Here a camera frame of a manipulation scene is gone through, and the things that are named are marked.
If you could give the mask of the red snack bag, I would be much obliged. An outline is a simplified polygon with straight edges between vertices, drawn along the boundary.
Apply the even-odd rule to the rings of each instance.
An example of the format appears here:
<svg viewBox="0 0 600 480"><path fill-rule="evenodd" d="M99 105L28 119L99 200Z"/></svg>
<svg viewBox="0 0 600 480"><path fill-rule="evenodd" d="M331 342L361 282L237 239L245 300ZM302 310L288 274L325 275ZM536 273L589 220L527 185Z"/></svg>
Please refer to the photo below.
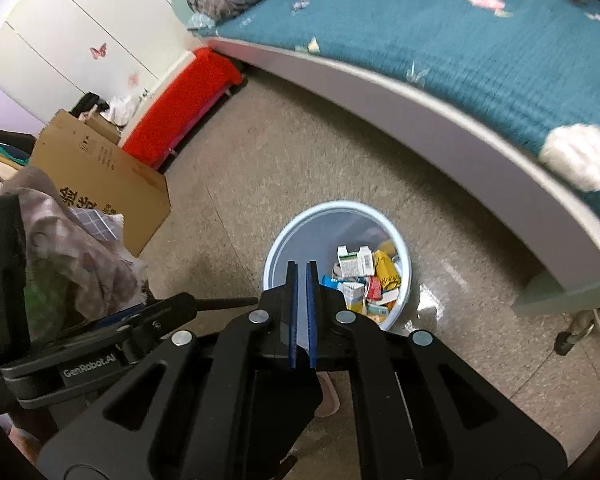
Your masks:
<svg viewBox="0 0 600 480"><path fill-rule="evenodd" d="M382 290L381 281L377 276L369 276L367 278L366 300L370 302L379 302L382 299L384 291Z"/></svg>

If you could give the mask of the yellow paper bag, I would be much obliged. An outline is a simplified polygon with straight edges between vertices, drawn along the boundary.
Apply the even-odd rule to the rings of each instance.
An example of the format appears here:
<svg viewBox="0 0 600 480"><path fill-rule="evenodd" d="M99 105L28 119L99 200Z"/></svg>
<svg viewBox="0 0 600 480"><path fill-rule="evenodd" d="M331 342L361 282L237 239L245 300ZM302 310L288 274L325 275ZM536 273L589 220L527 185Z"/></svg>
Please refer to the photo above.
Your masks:
<svg viewBox="0 0 600 480"><path fill-rule="evenodd" d="M376 276L384 292L391 292L400 287L401 275L386 252L382 250L374 252L374 265Z"/></svg>

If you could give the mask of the white medicine box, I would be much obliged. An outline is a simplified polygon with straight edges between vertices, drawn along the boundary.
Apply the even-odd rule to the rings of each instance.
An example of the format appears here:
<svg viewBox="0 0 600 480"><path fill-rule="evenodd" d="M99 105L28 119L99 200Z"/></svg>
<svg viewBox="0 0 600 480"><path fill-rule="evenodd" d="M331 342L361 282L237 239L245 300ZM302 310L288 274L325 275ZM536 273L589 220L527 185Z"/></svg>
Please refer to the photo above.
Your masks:
<svg viewBox="0 0 600 480"><path fill-rule="evenodd" d="M354 252L350 252L346 246L339 246L337 258L343 278L368 278L375 275L373 252L368 246L361 246Z"/></svg>

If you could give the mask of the light blue plastic bucket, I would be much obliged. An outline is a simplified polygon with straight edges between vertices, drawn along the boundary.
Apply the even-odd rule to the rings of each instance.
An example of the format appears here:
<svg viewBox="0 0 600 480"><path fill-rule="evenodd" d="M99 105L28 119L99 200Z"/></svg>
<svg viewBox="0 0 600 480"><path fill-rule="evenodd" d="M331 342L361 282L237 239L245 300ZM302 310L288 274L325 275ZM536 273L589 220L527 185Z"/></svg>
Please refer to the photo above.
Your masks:
<svg viewBox="0 0 600 480"><path fill-rule="evenodd" d="M346 307L388 330L411 291L407 247L394 225L361 203L336 200L293 218L266 259L262 288L286 282L287 264L298 264L298 341L307 344L306 264L316 263L318 282L335 289Z"/></svg>

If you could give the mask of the hanging clothes on rack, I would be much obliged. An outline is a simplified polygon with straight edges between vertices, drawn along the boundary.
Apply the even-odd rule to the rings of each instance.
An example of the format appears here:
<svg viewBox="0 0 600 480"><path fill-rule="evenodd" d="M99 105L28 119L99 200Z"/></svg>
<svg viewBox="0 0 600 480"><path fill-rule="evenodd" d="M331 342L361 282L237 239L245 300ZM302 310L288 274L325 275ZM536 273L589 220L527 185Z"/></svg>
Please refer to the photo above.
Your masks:
<svg viewBox="0 0 600 480"><path fill-rule="evenodd" d="M29 133L0 130L0 188L28 166L35 143L36 137Z"/></svg>

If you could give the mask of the large cardboard box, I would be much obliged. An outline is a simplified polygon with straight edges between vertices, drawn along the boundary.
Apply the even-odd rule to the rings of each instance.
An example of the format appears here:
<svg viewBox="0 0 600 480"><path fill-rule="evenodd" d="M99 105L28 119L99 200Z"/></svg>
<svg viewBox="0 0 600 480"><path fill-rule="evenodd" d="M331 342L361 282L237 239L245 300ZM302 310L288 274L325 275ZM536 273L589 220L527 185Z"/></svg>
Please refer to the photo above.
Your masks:
<svg viewBox="0 0 600 480"><path fill-rule="evenodd" d="M29 164L50 177L67 206L122 214L123 243L134 256L170 214L162 174L65 110L41 131Z"/></svg>

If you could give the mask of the white plastic bag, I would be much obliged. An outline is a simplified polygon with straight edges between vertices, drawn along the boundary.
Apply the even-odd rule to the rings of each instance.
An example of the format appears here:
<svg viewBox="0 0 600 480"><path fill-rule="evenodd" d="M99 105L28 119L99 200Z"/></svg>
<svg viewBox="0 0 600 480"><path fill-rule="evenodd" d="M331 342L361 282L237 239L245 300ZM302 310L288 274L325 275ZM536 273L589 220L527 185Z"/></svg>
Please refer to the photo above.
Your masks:
<svg viewBox="0 0 600 480"><path fill-rule="evenodd" d="M126 96L125 98L114 98L109 103L109 107L100 114L108 122L123 128L135 115L140 102L142 102L142 97L139 94Z"/></svg>

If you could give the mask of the red covered bench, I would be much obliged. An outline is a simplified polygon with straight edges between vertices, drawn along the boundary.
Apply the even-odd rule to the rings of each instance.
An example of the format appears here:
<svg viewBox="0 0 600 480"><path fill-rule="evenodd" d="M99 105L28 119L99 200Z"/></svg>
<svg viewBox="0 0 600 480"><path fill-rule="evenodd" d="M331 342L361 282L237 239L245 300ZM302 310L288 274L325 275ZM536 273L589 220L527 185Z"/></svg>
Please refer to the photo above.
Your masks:
<svg viewBox="0 0 600 480"><path fill-rule="evenodd" d="M221 96L242 84L228 58L209 48L187 52L123 130L121 147L158 169Z"/></svg>

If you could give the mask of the teal bed mattress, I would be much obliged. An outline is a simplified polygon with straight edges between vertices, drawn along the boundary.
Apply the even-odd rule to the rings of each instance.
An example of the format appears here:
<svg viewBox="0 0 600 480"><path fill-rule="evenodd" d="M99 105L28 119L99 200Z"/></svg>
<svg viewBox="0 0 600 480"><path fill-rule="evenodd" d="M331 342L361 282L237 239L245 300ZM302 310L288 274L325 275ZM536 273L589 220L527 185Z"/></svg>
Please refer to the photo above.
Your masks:
<svg viewBox="0 0 600 480"><path fill-rule="evenodd" d="M535 158L600 219L600 0L261 0L200 33L419 88Z"/></svg>

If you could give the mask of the white bed frame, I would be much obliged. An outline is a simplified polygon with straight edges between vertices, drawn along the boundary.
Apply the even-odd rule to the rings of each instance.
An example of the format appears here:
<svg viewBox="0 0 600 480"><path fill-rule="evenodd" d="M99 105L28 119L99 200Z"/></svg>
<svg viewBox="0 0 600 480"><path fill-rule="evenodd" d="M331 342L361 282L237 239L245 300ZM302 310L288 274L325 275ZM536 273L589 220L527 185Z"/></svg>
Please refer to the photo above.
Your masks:
<svg viewBox="0 0 600 480"><path fill-rule="evenodd" d="M600 219L496 132L425 91L364 68L222 37L204 42L369 122L488 208L545 268L515 301L517 314L600 308Z"/></svg>

